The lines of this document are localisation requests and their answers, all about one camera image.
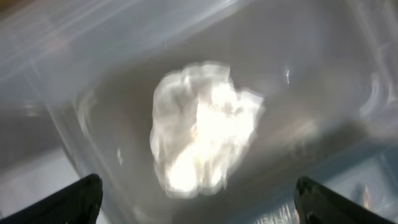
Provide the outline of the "white tissue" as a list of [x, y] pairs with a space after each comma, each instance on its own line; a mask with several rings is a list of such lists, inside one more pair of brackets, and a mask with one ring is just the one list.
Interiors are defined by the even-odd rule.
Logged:
[[191, 63], [166, 73], [154, 90], [150, 132], [166, 195], [194, 198], [225, 188], [256, 136], [263, 101], [235, 88], [225, 63]]

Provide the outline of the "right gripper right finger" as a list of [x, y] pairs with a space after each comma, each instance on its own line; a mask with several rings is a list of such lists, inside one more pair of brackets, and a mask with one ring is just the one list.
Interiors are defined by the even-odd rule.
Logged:
[[394, 224], [306, 176], [297, 180], [294, 204], [301, 224]]

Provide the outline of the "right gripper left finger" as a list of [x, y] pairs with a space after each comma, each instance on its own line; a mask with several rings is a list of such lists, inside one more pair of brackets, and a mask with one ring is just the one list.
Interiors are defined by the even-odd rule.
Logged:
[[1, 219], [1, 224], [95, 224], [102, 201], [103, 181], [90, 174]]

